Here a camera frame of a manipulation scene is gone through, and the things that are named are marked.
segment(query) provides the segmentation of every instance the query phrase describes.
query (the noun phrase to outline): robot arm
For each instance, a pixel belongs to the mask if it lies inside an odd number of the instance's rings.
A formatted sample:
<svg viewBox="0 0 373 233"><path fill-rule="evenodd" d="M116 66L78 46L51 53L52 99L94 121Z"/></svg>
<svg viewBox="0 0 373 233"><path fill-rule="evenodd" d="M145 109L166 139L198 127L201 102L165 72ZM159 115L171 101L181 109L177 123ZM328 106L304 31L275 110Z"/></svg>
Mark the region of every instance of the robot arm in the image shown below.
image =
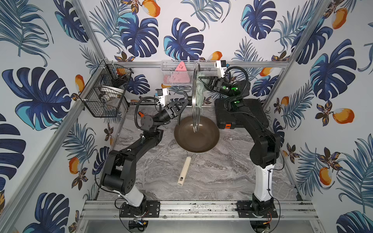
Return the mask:
<svg viewBox="0 0 373 233"><path fill-rule="evenodd" d="M241 122L254 140L254 146L250 151L250 158L256 166L256 186L253 194L253 202L247 211L252 211L253 217L264 215L270 211L273 217L277 216L271 193L272 173L276 159L279 157L280 136L267 129L268 120L258 120L257 112L263 111L262 106L249 105L243 100L250 94L250 83L246 80L233 82L226 80L225 72L228 67L225 61L217 61L218 76L200 77L207 90L218 92L227 96L224 107L236 120Z"/></svg>
<svg viewBox="0 0 373 233"><path fill-rule="evenodd" d="M112 150L109 153L100 185L118 193L129 205L139 207L133 212L141 215L145 211L144 195L135 187L137 161L162 140L163 130L158 127L179 116L188 103L189 100L174 101L155 115L144 115L140 123L140 129L143 130L140 138L120 151Z"/></svg>

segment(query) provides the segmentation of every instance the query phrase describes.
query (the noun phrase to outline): black case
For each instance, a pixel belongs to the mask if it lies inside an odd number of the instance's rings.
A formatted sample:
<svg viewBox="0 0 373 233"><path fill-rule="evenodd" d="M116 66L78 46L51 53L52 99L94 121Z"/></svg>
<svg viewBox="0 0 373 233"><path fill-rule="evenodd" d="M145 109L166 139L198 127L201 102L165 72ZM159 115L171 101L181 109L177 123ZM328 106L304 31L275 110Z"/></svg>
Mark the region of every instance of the black case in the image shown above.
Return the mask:
<svg viewBox="0 0 373 233"><path fill-rule="evenodd" d="M234 129L243 128L241 122L237 121L234 114L228 113L224 109L224 98L218 98L215 100L215 115L216 124L219 129ZM263 124L264 127L269 126L268 119L264 113L263 107L258 99L244 99L245 105L250 108L251 113Z"/></svg>

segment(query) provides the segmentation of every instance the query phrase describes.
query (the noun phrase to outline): red wire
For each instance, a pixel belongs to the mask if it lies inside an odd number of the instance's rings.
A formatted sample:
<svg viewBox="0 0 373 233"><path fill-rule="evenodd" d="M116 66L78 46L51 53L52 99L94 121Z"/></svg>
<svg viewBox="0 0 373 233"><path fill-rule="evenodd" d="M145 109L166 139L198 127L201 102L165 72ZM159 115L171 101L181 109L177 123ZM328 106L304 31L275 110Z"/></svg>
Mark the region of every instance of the red wire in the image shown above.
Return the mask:
<svg viewBox="0 0 373 233"><path fill-rule="evenodd" d="M141 217L141 221L142 219L149 213L149 210L144 214L144 216Z"/></svg>
<svg viewBox="0 0 373 233"><path fill-rule="evenodd" d="M270 223L270 222L272 221L272 214L271 214L271 212L269 212L269 211L268 211L268 213L271 215L271 220L269 220L269 221L266 222L266 223L263 223L263 225L268 224L268 223Z"/></svg>

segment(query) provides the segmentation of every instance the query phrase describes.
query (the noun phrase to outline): pink sponge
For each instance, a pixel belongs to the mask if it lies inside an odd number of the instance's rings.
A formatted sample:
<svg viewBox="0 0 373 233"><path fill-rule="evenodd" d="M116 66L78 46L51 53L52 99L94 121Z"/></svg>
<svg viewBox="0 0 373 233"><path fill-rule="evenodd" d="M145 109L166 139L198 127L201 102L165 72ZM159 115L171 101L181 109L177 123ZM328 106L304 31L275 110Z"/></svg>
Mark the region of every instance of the pink sponge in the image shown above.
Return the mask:
<svg viewBox="0 0 373 233"><path fill-rule="evenodd" d="M187 72L187 68L185 66L184 62L180 62L179 65L176 67L175 71L181 71L181 72L173 72L172 74L172 82L173 83L189 83L190 77Z"/></svg>

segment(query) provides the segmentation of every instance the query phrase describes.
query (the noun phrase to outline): frying pan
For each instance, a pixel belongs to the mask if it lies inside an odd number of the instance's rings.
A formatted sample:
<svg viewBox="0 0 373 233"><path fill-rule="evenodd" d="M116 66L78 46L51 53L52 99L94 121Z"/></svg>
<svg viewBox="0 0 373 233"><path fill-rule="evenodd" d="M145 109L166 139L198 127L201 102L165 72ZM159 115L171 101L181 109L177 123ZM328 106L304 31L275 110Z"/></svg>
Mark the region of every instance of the frying pan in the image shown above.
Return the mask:
<svg viewBox="0 0 373 233"><path fill-rule="evenodd" d="M181 148L192 153L211 150L219 142L220 137L217 125L204 116L200 117L197 132L193 131L193 117L188 116L176 125L173 135Z"/></svg>

